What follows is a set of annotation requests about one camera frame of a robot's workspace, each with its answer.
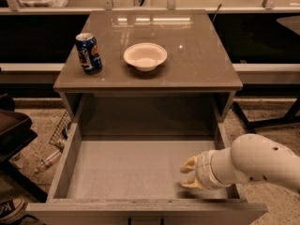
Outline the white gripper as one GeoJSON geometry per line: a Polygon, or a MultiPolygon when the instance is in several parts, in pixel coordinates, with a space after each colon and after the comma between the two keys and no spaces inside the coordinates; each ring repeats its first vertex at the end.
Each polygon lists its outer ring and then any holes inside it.
{"type": "Polygon", "coordinates": [[[228,185],[221,184],[215,177],[212,169],[212,157],[216,150],[204,151],[199,156],[188,158],[180,168],[180,173],[195,172],[195,176],[191,176],[180,185],[183,188],[198,189],[221,189],[227,188],[228,185]]]}

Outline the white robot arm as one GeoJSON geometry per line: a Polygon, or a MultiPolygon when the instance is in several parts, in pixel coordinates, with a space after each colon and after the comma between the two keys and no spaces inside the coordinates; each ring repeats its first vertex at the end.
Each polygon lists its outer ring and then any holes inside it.
{"type": "Polygon", "coordinates": [[[231,147],[190,157],[180,173],[192,173],[181,183],[184,188],[221,189],[264,182],[300,191],[300,157],[258,134],[239,136],[231,147]]]}

